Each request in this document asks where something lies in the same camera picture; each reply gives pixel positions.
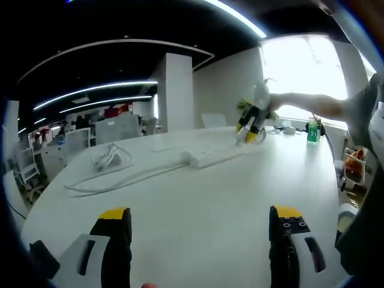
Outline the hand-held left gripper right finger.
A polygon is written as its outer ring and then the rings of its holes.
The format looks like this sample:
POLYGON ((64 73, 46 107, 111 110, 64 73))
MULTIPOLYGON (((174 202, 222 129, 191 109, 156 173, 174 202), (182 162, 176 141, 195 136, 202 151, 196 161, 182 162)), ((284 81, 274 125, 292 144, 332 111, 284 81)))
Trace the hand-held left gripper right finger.
POLYGON ((335 248, 336 234, 320 236, 295 208, 269 210, 271 287, 344 287, 350 276, 335 248))

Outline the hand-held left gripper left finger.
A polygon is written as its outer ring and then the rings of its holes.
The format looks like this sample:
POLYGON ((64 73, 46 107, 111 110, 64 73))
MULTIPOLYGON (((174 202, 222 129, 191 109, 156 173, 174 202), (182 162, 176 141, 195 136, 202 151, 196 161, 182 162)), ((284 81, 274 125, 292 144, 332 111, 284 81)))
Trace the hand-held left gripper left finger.
POLYGON ((103 212, 91 231, 81 234, 59 259, 59 287, 130 287, 131 212, 103 212))

